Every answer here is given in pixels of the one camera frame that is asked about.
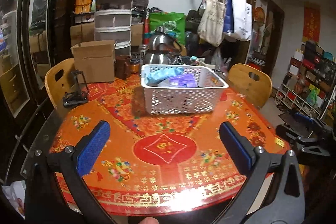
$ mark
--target orange tablecloth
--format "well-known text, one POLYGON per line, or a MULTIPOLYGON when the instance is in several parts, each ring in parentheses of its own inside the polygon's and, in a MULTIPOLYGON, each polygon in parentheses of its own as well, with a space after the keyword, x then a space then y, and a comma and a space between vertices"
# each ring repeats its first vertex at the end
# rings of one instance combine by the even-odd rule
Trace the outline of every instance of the orange tablecloth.
MULTIPOLYGON (((84 180, 102 206, 117 215, 158 215, 203 208, 235 195, 244 183, 221 143, 219 125, 230 121, 254 146, 283 153, 274 128, 228 88, 205 114, 149 115, 140 77, 90 84, 90 101, 71 110, 51 152, 76 145, 100 120, 110 139, 84 180)), ((73 203, 61 174, 66 200, 73 203)))

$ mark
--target red banner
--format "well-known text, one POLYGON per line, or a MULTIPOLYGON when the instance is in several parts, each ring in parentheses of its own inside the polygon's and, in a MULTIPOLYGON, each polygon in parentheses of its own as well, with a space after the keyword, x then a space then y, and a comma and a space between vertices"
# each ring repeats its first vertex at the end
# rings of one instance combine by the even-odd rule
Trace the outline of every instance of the red banner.
POLYGON ((320 40, 320 9, 315 5, 305 5, 304 7, 304 25, 302 41, 307 40, 315 41, 320 40))

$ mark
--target brown mug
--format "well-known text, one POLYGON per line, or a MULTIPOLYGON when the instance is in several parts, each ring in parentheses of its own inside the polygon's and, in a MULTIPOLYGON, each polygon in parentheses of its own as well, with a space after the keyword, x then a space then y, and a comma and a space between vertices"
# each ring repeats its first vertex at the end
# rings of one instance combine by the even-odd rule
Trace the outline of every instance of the brown mug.
POLYGON ((128 55, 119 55, 115 58, 115 76, 119 79, 126 80, 131 76, 130 67, 131 58, 128 55))

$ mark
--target stainless steel kettle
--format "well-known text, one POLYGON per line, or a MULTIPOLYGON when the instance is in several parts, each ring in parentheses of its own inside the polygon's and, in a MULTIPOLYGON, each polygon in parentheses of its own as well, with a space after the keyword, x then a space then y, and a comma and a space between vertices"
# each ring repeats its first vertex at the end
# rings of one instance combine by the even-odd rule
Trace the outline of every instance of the stainless steel kettle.
POLYGON ((144 57, 144 64, 172 64, 171 54, 181 53, 182 47, 176 39, 165 33, 164 27, 157 27, 155 33, 150 37, 148 51, 144 57))

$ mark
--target basket rim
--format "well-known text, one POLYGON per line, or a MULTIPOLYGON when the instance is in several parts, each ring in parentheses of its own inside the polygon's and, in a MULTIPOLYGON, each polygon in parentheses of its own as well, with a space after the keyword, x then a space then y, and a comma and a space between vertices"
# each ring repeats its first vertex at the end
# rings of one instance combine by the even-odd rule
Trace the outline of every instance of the basket rim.
POLYGON ((163 89, 163 90, 199 90, 199 89, 227 89, 229 87, 228 83, 226 83, 222 78, 220 78, 217 74, 215 74, 211 69, 208 67, 201 66, 202 69, 206 69, 212 73, 214 77, 216 77, 224 86, 209 86, 209 87, 195 87, 195 88, 171 88, 171 87, 160 87, 160 86, 150 86, 145 83, 144 71, 149 66, 155 67, 197 67, 200 66, 189 66, 189 65, 159 65, 159 64, 146 64, 141 66, 141 86, 146 89, 163 89))

